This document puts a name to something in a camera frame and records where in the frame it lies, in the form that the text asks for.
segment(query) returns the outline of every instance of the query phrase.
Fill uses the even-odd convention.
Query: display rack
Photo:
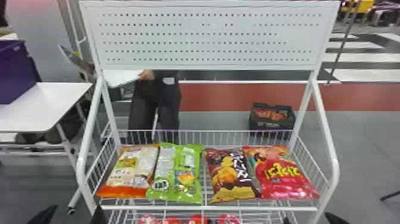
[[[338,1],[80,1],[98,80],[79,154],[76,179],[93,214],[100,204],[109,223],[136,223],[141,214],[159,218],[191,214],[216,218],[229,213],[242,223],[316,224],[339,181],[339,162],[327,122],[317,75],[338,11]],[[231,148],[242,145],[287,145],[299,168],[320,193],[312,200],[238,200],[210,204],[213,192],[201,163],[201,206],[147,198],[98,198],[123,143],[145,130],[118,130],[103,77],[105,70],[308,70],[310,78],[293,130],[174,130],[180,144]],[[329,166],[321,169],[299,137],[311,96]],[[108,117],[102,149],[87,169],[87,154],[99,103]],[[156,130],[160,142],[167,130]]]

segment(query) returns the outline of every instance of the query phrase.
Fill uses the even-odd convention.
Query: wheel
[[[69,214],[69,215],[74,214],[75,211],[76,211],[75,208],[72,208],[72,207],[68,207],[68,208],[67,208],[67,214]]]

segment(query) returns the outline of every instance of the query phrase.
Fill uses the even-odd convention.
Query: wire basket
[[[156,130],[154,138],[151,138],[151,130],[119,131],[120,140],[125,144],[132,143],[136,139],[138,144],[170,141],[180,145],[202,144],[204,147],[216,148],[236,148],[243,145],[287,145],[291,135],[291,130]],[[98,157],[86,176],[87,185],[93,197],[95,197],[101,183],[106,179],[104,177],[107,177],[112,169],[118,151],[119,148],[115,146],[115,141],[111,132],[109,132]],[[327,188],[328,180],[300,138],[296,140],[291,153],[301,171],[322,195]],[[189,214],[192,213],[205,214],[210,218],[215,218],[215,216],[224,212],[237,214],[237,217],[243,220],[243,223],[254,223],[253,219],[261,218],[260,223],[282,223],[284,217],[290,217],[292,223],[298,223],[294,215],[295,211],[317,211],[318,209],[318,199],[253,199],[210,204],[209,200],[213,196],[213,188],[204,156],[201,161],[199,180],[203,191],[201,206],[148,198],[99,198],[98,201],[104,210],[112,210],[111,223],[135,223],[135,220],[140,218],[141,214],[156,214],[156,216],[162,217],[184,216],[182,219],[188,219],[190,218]],[[258,214],[258,218],[252,217],[253,214]]]

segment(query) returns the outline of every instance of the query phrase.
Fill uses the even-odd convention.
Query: white floor stripe
[[[340,48],[341,42],[329,42],[328,43],[328,48]],[[373,48],[373,49],[379,49],[383,48],[382,46],[371,43],[371,42],[346,42],[345,43],[345,48]]]
[[[344,34],[344,33],[331,33],[330,37],[331,37],[331,38],[344,38],[344,37],[345,37],[345,34]],[[358,37],[349,34],[349,35],[347,36],[347,39],[358,39]]]
[[[14,142],[16,135],[16,133],[0,133],[0,142]]]
[[[333,75],[341,82],[400,82],[400,69],[336,69]]]
[[[376,35],[400,42],[400,36],[393,33],[376,33]]]
[[[325,53],[324,62],[334,62],[337,53]],[[390,53],[365,53],[350,54],[343,53],[340,55],[339,62],[398,62],[400,63],[400,54]]]

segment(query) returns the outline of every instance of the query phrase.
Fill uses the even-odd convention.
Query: white table
[[[65,137],[58,122],[74,105],[77,106],[81,118],[86,122],[77,102],[91,86],[91,83],[37,83],[11,104],[0,104],[0,133],[40,133],[56,126],[62,139],[61,145],[75,169],[76,158],[71,153],[71,142]],[[77,190],[68,204],[70,208],[68,212],[74,212],[79,197],[80,192]]]

